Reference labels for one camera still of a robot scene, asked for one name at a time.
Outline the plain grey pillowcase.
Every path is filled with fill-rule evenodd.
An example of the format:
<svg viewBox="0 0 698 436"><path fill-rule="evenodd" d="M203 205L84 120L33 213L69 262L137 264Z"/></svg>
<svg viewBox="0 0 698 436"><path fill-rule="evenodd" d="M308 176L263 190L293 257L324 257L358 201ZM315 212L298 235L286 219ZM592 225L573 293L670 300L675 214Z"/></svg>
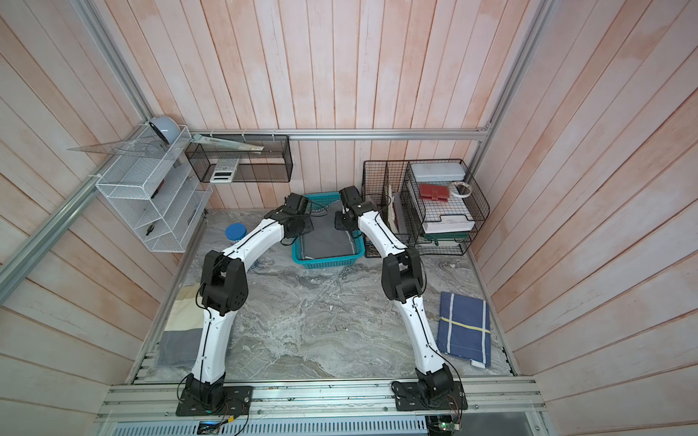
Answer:
<svg viewBox="0 0 698 436"><path fill-rule="evenodd" d="M303 261L322 260L356 254L354 239L347 231L334 228L334 216L342 210L340 201L329 203L312 212L314 230L301 237L300 258Z"/></svg>

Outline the beige and grey pillowcase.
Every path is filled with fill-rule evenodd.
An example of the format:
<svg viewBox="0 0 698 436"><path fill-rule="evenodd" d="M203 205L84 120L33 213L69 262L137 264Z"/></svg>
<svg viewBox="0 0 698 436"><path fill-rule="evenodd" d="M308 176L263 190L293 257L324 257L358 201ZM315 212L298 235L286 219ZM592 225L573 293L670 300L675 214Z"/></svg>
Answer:
<svg viewBox="0 0 698 436"><path fill-rule="evenodd" d="M159 341L160 366L194 365L204 325L204 311L196 305L198 289L198 284L183 286L174 300Z"/></svg>

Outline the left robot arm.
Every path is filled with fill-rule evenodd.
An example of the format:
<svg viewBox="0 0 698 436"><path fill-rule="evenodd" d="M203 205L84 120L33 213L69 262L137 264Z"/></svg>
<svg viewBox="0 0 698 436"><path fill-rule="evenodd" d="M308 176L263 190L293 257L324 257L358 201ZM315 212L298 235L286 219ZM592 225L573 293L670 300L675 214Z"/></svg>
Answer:
<svg viewBox="0 0 698 436"><path fill-rule="evenodd" d="M248 296L247 271L268 249L313 230L309 200L289 194L264 215L259 225L232 246L205 256L198 295L204 325L196 360L185 379L184 394L207 411L224 403L225 353L234 318Z"/></svg>

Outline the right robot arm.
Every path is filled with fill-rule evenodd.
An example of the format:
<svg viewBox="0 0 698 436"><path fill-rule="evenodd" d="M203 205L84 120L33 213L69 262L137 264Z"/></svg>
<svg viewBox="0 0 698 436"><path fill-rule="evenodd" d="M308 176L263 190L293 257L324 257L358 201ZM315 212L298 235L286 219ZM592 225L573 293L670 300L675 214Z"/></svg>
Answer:
<svg viewBox="0 0 698 436"><path fill-rule="evenodd" d="M418 392L422 401L434 405L453 391L454 376L446 359L436 350L436 339L428 325L420 254L392 232L376 206L365 200L356 187L344 188L339 194L342 211L336 214L336 229L360 232L378 250L384 294L400 312L414 350Z"/></svg>

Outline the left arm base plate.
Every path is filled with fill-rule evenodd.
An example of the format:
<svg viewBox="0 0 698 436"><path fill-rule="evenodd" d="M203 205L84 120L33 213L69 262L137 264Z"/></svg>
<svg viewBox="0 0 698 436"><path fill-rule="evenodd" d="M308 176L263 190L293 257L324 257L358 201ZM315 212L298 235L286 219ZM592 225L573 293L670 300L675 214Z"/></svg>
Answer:
<svg viewBox="0 0 698 436"><path fill-rule="evenodd" d="M176 416L234 416L249 414L252 386L187 385L181 393Z"/></svg>

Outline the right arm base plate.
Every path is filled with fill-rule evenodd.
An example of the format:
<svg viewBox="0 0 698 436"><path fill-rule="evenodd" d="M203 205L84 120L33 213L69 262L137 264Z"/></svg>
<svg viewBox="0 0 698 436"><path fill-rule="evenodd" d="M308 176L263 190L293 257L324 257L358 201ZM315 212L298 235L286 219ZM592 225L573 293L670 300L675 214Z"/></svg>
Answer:
<svg viewBox="0 0 698 436"><path fill-rule="evenodd" d="M463 412L468 409L463 386L458 383L441 392L428 392L421 381L416 383L392 381L390 387L399 412Z"/></svg>

